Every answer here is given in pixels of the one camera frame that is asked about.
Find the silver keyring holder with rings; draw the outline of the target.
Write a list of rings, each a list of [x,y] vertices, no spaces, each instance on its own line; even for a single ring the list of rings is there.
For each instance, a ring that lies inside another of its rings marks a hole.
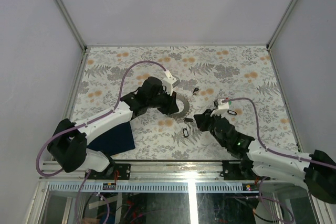
[[[190,109],[190,103],[188,99],[184,97],[177,97],[176,102],[177,102],[179,111],[171,114],[169,117],[173,119],[180,119],[188,115],[188,112]]]

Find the black oval key tag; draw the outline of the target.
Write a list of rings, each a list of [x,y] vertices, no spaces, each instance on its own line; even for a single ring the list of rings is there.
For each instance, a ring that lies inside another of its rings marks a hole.
[[[182,129],[182,132],[183,132],[183,136],[184,136],[184,137],[188,137],[188,136],[189,136],[189,133],[188,133],[187,128],[183,128],[183,129]]]

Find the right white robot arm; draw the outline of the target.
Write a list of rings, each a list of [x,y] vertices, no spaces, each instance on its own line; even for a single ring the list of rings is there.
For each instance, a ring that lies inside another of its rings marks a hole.
[[[233,157],[240,160],[245,179],[269,177],[300,186],[319,200],[335,204],[335,161],[325,152],[312,154],[264,147],[259,140],[238,132],[230,122],[207,109],[194,115],[197,128],[210,132]]]

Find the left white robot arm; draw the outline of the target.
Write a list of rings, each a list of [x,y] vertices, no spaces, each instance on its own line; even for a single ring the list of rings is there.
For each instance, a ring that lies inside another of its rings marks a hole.
[[[69,119],[62,120],[53,140],[47,145],[48,152],[66,173],[82,168],[97,172],[103,179],[111,178],[115,172],[115,163],[110,154],[91,150],[88,144],[116,126],[145,114],[148,109],[156,108],[165,115],[178,112],[176,92],[173,90],[178,82],[176,77],[163,80],[148,77],[136,91],[121,97],[115,109],[104,110],[77,123]]]

